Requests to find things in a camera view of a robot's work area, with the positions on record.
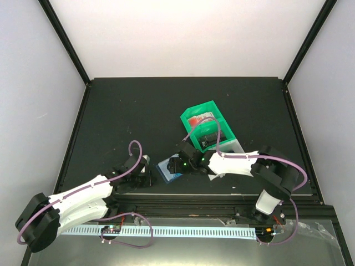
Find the blue card holder wallet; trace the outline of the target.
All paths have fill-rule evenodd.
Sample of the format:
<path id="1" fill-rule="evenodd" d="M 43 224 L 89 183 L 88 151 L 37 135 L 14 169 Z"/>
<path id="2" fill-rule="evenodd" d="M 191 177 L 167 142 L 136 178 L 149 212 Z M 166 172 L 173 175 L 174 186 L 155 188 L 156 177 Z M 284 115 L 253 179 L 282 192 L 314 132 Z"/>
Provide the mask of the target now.
<path id="1" fill-rule="evenodd" d="M 160 175 L 162 176 L 163 180 L 166 183 L 170 183 L 175 179 L 179 178 L 180 176 L 182 176 L 181 173 L 171 174 L 168 170 L 168 163 L 169 163 L 169 159 L 167 158 L 166 160 L 159 162 L 158 165 L 156 166 L 158 172 L 160 173 Z"/>

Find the green card bin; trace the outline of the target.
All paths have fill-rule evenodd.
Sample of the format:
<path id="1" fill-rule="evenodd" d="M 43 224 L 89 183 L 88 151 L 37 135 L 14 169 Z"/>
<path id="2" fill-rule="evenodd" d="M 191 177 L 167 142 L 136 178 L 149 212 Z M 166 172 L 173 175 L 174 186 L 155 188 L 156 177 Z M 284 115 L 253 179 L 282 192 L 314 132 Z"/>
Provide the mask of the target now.
<path id="1" fill-rule="evenodd" d="M 188 119 L 195 115 L 200 115 L 205 112 L 212 112 L 214 117 L 211 117 L 211 121 L 206 123 L 202 123 L 202 120 L 195 126 L 191 127 L 188 123 Z M 224 144 L 227 141 L 231 141 L 236 139 L 234 133 L 230 129 L 227 121 L 223 117 L 222 113 L 220 112 L 219 108 L 215 104 L 213 100 L 195 105 L 193 107 L 187 108 L 183 114 L 180 116 L 182 124 L 184 125 L 187 133 L 189 134 L 189 138 L 195 148 L 198 150 L 205 152 L 206 150 L 215 149 L 216 144 L 209 146 L 207 148 L 203 148 L 200 146 L 198 142 L 198 138 L 218 132 L 218 129 L 221 130 L 220 135 L 220 144 Z"/>

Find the white card bin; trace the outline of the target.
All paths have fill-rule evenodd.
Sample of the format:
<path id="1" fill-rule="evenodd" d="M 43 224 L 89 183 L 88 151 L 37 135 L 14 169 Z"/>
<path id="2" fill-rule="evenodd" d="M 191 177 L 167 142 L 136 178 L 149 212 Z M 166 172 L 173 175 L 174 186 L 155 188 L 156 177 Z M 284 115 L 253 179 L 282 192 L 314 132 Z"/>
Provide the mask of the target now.
<path id="1" fill-rule="evenodd" d="M 221 153 L 225 154 L 242 155 L 245 153 L 236 139 L 220 144 L 219 150 Z M 208 174 L 210 181 L 217 177 L 222 178 L 228 173 L 250 176 L 250 173 L 248 172 L 248 169 L 244 167 L 243 162 L 240 162 L 240 160 L 237 159 L 223 158 L 217 152 L 213 153 L 209 159 L 208 168 L 212 171 L 212 173 Z"/>

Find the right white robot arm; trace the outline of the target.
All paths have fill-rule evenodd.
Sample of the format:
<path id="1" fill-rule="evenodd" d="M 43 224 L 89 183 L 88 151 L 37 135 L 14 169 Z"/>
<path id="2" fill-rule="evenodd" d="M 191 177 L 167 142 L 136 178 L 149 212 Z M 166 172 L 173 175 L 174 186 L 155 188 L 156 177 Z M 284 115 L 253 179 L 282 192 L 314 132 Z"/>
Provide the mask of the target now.
<path id="1" fill-rule="evenodd" d="M 201 152 L 182 141 L 177 146 L 176 155 L 169 158 L 166 168 L 170 174 L 203 174 L 212 180 L 226 174 L 253 177 L 262 187 L 252 209 L 253 219 L 258 223 L 266 223 L 275 208 L 289 200 L 292 192 L 307 182 L 307 174 L 302 167 L 269 146 L 242 154 L 219 149 Z"/>

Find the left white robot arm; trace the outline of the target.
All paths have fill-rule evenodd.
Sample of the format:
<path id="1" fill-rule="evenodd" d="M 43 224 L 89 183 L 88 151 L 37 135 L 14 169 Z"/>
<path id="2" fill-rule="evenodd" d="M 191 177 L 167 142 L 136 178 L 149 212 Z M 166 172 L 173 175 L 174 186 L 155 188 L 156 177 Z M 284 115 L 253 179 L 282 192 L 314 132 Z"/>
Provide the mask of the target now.
<path id="1" fill-rule="evenodd" d="M 71 190 L 51 196 L 36 194 L 15 222 L 18 244 L 36 253 L 75 226 L 93 220 L 115 220 L 119 215 L 115 193 L 151 185 L 149 161 L 147 155 L 139 160 L 130 156 L 125 163 Z"/>

